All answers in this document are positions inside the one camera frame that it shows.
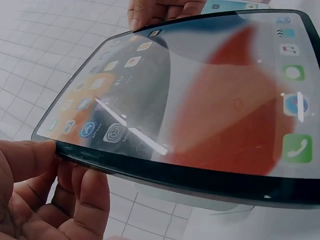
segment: green phone icon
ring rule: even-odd
[[[289,163],[312,161],[312,138],[307,134],[291,133],[283,137],[282,158]]]

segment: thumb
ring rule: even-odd
[[[129,26],[136,31],[146,26],[153,17],[156,0],[130,0],[128,8]]]

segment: tablet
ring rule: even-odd
[[[103,42],[32,139],[102,172],[320,203],[319,36],[295,10],[212,13]]]

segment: blue app icon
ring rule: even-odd
[[[91,98],[84,98],[76,109],[78,111],[83,111],[89,106],[90,102],[91,102]]]
[[[309,102],[303,98],[303,112],[306,114],[309,109]],[[284,114],[287,116],[298,115],[298,97],[293,94],[284,96]]]
[[[277,24],[289,24],[291,23],[290,17],[284,16],[284,17],[278,17],[276,20]]]
[[[85,123],[85,125],[83,126],[81,132],[79,133],[79,136],[82,138],[89,138],[93,132],[96,129],[96,125],[97,123],[94,121],[88,121]]]
[[[276,30],[276,34],[280,38],[294,38],[296,36],[295,30],[292,28],[279,28]]]

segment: fingernail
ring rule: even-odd
[[[138,20],[137,19],[132,19],[131,23],[130,23],[130,29],[132,31],[137,30],[138,29]]]

